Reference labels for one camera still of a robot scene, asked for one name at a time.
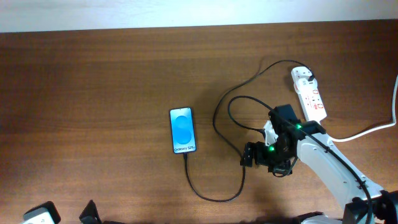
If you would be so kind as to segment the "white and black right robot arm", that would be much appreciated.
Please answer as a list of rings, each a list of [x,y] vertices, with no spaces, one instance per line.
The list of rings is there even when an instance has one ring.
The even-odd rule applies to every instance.
[[[300,215],[296,223],[397,223],[397,192],[388,192],[367,178],[335,146],[316,121],[301,122],[290,105],[269,112],[261,131],[263,142],[245,145],[241,165],[266,166],[280,177],[290,175],[297,161],[309,166],[343,208],[340,220],[322,212]]]

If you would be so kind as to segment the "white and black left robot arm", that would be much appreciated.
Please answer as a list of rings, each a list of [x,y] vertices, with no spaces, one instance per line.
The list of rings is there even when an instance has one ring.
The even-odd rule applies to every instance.
[[[102,221],[93,200],[90,200],[78,217],[81,224],[117,224],[115,221]],[[22,224],[60,224],[62,218],[52,201],[47,201],[23,214]]]

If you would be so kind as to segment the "blue screen Galaxy smartphone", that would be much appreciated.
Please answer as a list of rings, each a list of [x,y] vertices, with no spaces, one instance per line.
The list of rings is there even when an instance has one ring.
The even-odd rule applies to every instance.
[[[197,142],[191,107],[171,109],[169,118],[174,153],[195,152],[197,150]]]

